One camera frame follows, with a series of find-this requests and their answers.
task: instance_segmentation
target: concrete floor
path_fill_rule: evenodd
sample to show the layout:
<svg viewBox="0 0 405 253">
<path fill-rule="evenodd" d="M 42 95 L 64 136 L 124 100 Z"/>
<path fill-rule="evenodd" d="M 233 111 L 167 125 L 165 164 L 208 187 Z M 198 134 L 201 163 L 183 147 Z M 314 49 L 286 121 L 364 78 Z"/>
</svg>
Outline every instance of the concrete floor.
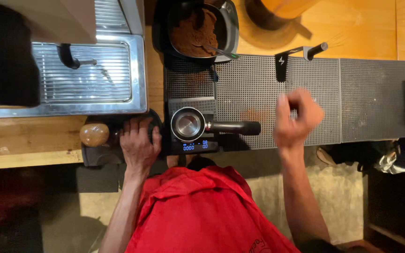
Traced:
<svg viewBox="0 0 405 253">
<path fill-rule="evenodd" d="M 329 166 L 307 147 L 305 161 L 312 189 L 333 244 L 363 239 L 362 173 L 356 165 Z M 276 149 L 206 154 L 219 166 L 233 166 L 251 187 L 265 216 L 291 238 L 284 210 L 280 161 Z M 118 193 L 61 193 L 41 205 L 43 247 L 48 253 L 89 253 L 98 249 Z"/>
</svg>

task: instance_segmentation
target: drip tray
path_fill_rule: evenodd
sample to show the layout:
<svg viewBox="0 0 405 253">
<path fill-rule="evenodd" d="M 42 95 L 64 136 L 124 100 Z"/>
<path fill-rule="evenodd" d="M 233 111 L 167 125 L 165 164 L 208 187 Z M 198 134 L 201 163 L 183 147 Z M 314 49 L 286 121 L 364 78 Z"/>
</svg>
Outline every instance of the drip tray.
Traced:
<svg viewBox="0 0 405 253">
<path fill-rule="evenodd" d="M 32 55 L 40 71 L 41 104 L 0 109 L 0 118 L 146 112 L 143 38 L 99 33 L 97 40 L 95 45 L 71 45 L 73 57 L 98 62 L 79 69 L 62 64 L 55 44 L 33 42 Z"/>
</svg>

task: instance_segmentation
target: metal grate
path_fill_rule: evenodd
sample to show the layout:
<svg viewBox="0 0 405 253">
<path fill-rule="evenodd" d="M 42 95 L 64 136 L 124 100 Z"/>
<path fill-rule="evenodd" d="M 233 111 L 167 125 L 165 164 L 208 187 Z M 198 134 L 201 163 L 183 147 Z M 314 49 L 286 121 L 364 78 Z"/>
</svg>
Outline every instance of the metal grate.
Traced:
<svg viewBox="0 0 405 253">
<path fill-rule="evenodd" d="M 340 143 L 340 93 L 337 59 L 289 57 L 285 92 L 304 87 L 324 110 L 324 119 L 307 137 L 305 145 Z"/>
<path fill-rule="evenodd" d="M 165 65 L 168 99 L 214 96 L 213 66 L 202 66 L 179 58 L 173 58 Z"/>
<path fill-rule="evenodd" d="M 97 32 L 130 33 L 121 6 L 117 0 L 96 0 L 94 2 Z"/>
<path fill-rule="evenodd" d="M 44 103 L 125 102 L 131 98 L 129 48 L 126 44 L 72 45 L 73 56 L 94 58 L 96 66 L 63 65 L 52 43 L 32 43 Z"/>
<path fill-rule="evenodd" d="M 262 125 L 257 136 L 240 136 L 251 149 L 275 147 L 272 133 L 276 99 L 285 92 L 277 82 L 274 56 L 242 55 L 216 66 L 218 120 L 253 120 Z"/>
<path fill-rule="evenodd" d="M 192 98 L 192 99 L 172 99 L 168 101 L 168 111 L 170 118 L 182 107 L 194 107 L 200 112 L 213 112 L 213 120 L 217 120 L 217 101 L 214 97 Z"/>
<path fill-rule="evenodd" d="M 405 61 L 340 63 L 341 141 L 405 137 Z"/>
</svg>

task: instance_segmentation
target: wooden countertop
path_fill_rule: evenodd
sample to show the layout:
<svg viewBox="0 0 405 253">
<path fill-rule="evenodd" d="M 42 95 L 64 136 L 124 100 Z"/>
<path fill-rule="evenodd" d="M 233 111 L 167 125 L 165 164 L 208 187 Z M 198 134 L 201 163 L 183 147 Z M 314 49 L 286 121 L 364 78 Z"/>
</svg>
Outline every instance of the wooden countertop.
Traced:
<svg viewBox="0 0 405 253">
<path fill-rule="evenodd" d="M 152 45 L 151 1 L 145 0 L 149 106 L 163 118 L 163 65 Z M 405 60 L 405 0 L 321 0 L 301 18 L 301 24 L 313 34 L 310 40 L 294 27 L 286 28 L 285 32 L 257 28 L 245 12 L 244 0 L 233 2 L 239 15 L 240 54 L 274 55 L 326 41 L 329 49 L 319 57 Z M 0 119 L 0 168 L 81 163 L 79 130 L 85 119 L 85 116 Z"/>
</svg>

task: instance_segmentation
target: coffee grounds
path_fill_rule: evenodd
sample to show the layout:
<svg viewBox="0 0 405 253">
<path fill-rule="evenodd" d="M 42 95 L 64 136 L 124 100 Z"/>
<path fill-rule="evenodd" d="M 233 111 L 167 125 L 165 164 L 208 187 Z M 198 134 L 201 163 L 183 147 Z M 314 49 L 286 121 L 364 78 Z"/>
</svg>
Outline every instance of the coffee grounds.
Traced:
<svg viewBox="0 0 405 253">
<path fill-rule="evenodd" d="M 193 57 L 209 57 L 216 54 L 210 48 L 195 45 L 211 45 L 218 48 L 217 36 L 213 33 L 217 17 L 207 10 L 194 10 L 188 19 L 173 27 L 170 40 L 177 51 Z"/>
</svg>

